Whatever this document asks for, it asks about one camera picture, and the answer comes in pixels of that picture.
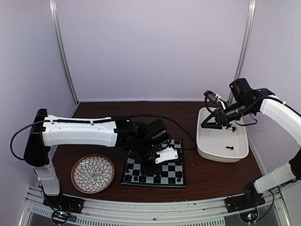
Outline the black and grey chessboard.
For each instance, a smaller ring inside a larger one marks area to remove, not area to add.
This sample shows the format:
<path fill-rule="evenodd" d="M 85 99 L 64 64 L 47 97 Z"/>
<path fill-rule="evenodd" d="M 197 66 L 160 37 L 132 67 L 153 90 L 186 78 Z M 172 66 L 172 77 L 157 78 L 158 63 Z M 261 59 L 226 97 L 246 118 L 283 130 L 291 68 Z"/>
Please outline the black and grey chessboard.
<path fill-rule="evenodd" d="M 141 174 L 141 162 L 136 160 L 130 153 L 127 157 L 124 165 L 123 174 L 121 177 L 121 185 L 123 186 L 139 186 L 139 187 L 164 187 L 164 188 L 186 188 L 186 168 L 185 158 L 183 151 L 183 140 L 181 138 L 174 138 L 171 140 L 170 147 L 177 150 L 178 159 L 165 161 L 160 164 L 160 171 L 157 174 L 149 173 L 146 175 Z M 176 173 L 182 172 L 181 182 L 177 182 Z M 131 181 L 125 181 L 125 175 L 131 175 Z M 161 183 L 154 184 L 153 179 L 156 175 L 161 176 Z M 138 181 L 134 181 L 134 176 L 138 176 Z M 144 183 L 139 182 L 139 177 L 146 177 Z M 175 184 L 169 184 L 168 178 L 174 177 Z"/>

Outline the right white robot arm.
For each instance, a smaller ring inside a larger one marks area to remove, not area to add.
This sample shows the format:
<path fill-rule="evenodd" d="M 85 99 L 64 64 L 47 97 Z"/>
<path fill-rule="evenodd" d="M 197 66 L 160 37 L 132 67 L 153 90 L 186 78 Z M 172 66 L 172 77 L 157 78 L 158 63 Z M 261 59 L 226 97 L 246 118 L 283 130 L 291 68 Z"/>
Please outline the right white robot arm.
<path fill-rule="evenodd" d="M 205 92 L 197 116 L 197 152 L 208 160 L 242 161 L 254 154 L 262 176 L 245 186 L 241 204 L 250 208 L 267 191 L 301 178 L 301 115 L 267 88 L 244 78 L 230 84 L 233 103 Z"/>

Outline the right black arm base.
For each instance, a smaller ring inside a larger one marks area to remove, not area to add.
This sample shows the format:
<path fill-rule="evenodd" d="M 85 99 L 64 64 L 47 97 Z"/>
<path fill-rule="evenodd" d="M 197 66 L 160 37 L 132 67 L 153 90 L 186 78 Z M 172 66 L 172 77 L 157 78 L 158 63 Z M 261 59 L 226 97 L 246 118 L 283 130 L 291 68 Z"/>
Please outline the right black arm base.
<path fill-rule="evenodd" d="M 256 208 L 259 205 L 265 204 L 263 196 L 257 196 L 255 198 L 247 198 L 245 194 L 238 196 L 228 196 L 225 200 L 225 205 L 228 213 L 243 211 L 251 208 Z"/>

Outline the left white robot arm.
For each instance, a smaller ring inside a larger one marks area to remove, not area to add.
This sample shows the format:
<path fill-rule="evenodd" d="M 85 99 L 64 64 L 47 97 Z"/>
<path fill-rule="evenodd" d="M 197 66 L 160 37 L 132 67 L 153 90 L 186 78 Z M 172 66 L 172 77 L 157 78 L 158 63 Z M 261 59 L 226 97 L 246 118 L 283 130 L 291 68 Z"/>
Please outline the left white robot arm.
<path fill-rule="evenodd" d="M 129 116 L 103 119 L 72 119 L 49 115 L 39 109 L 29 133 L 24 160 L 34 168 L 49 201 L 57 209 L 67 206 L 61 183 L 49 159 L 49 151 L 57 145 L 100 145 L 130 151 L 139 159 L 144 172 L 156 171 L 159 164 L 175 159 L 173 149 L 162 151 L 157 146 L 169 141 L 170 134 L 161 119 L 149 124 L 136 122 Z"/>

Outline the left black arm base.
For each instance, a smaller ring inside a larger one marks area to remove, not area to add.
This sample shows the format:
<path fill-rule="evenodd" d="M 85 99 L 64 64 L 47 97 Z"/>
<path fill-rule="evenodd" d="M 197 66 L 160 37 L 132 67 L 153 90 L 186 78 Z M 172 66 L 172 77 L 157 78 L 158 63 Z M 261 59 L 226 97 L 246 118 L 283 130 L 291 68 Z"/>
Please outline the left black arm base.
<path fill-rule="evenodd" d="M 43 204 L 52 209 L 63 210 L 68 213 L 80 214 L 82 212 L 84 200 L 81 198 L 75 198 L 64 194 L 59 194 L 58 196 L 48 196 L 43 194 L 43 197 Z"/>

